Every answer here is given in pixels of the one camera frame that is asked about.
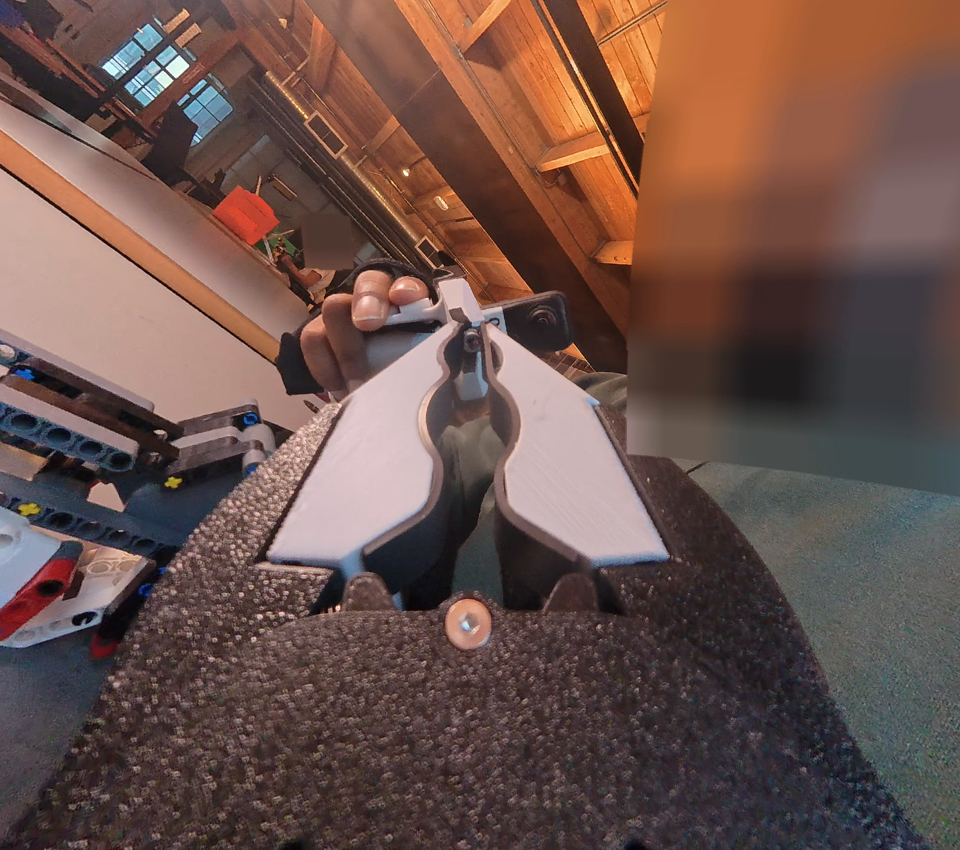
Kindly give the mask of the toy vehicle chassis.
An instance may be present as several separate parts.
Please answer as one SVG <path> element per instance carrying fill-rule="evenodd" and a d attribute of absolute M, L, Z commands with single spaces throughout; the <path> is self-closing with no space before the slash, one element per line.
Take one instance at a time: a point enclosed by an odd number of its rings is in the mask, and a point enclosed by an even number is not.
<path fill-rule="evenodd" d="M 291 432 L 256 401 L 172 422 L 7 331 L 1 344 L 2 646 L 94 628 L 104 659 L 198 523 Z"/>

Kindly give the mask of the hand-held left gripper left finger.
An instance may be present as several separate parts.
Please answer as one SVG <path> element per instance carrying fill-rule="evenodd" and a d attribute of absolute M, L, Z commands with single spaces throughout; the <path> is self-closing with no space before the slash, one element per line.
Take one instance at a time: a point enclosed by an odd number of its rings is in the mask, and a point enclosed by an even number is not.
<path fill-rule="evenodd" d="M 273 564 L 425 569 L 443 548 L 428 528 L 443 483 L 429 405 L 447 389 L 442 326 L 344 402 L 268 549 Z"/>

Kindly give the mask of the window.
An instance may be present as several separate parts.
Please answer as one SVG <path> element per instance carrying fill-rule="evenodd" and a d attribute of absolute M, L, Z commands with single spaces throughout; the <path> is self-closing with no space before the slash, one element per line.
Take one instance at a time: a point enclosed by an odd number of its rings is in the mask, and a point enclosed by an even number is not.
<path fill-rule="evenodd" d="M 197 125 L 191 144 L 198 145 L 234 111 L 229 91 L 208 70 L 198 69 L 200 40 L 223 34 L 211 24 L 208 30 L 186 8 L 166 22 L 152 18 L 99 62 L 107 78 L 134 101 L 141 112 L 160 98 L 178 79 L 188 84 L 176 101 L 186 117 Z"/>

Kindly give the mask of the orange chair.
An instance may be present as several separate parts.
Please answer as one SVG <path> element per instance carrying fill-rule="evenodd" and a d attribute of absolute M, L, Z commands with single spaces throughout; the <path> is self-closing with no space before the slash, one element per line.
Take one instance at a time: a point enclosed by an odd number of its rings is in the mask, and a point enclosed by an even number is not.
<path fill-rule="evenodd" d="M 241 187 L 234 188 L 213 209 L 212 217 L 250 246 L 260 242 L 279 225 L 270 205 L 262 197 Z"/>

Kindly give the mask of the person's green sweatshirt torso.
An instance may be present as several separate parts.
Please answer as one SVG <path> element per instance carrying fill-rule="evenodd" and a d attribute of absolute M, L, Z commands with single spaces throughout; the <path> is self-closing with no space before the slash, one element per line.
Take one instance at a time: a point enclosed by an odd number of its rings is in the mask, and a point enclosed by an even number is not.
<path fill-rule="evenodd" d="M 674 462 L 776 577 L 861 750 L 918 831 L 958 848 L 958 499 Z"/>

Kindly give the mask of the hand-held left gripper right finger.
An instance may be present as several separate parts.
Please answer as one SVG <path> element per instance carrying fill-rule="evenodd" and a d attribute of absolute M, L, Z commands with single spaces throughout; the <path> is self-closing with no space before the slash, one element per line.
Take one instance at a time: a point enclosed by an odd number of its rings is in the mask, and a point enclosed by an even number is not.
<path fill-rule="evenodd" d="M 490 424 L 505 446 L 495 495 L 507 519 L 583 567 L 666 560 L 597 402 L 493 326 L 486 371 Z"/>

